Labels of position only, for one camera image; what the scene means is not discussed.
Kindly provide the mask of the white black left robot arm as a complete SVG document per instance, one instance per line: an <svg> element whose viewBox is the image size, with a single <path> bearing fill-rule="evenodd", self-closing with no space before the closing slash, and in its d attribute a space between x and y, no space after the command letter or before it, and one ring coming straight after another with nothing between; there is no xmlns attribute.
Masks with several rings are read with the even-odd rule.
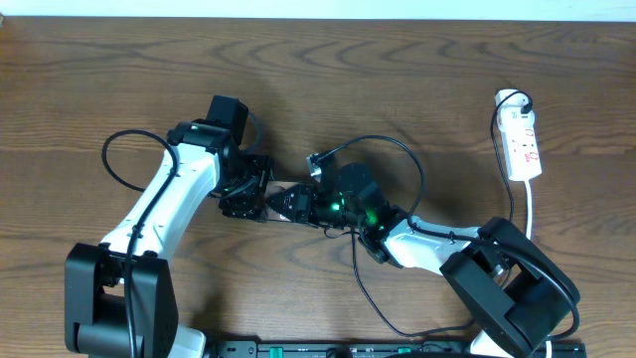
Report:
<svg viewBox="0 0 636 358"><path fill-rule="evenodd" d="M202 357L207 337L180 324L170 262L201 203L263 222L270 160L240 149L242 119L181 122L162 163L118 226L65 262L65 343L91 357Z"/></svg>

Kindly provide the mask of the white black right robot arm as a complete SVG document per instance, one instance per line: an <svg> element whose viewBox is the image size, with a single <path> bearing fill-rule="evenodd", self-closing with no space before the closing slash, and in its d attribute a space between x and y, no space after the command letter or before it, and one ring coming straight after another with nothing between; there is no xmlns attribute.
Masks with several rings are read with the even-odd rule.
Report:
<svg viewBox="0 0 636 358"><path fill-rule="evenodd" d="M580 301L573 282L510 221L426 223L391 205L365 164L293 184L266 204L291 223L353 228L380 264L442 275L482 328L474 354L528 357Z"/></svg>

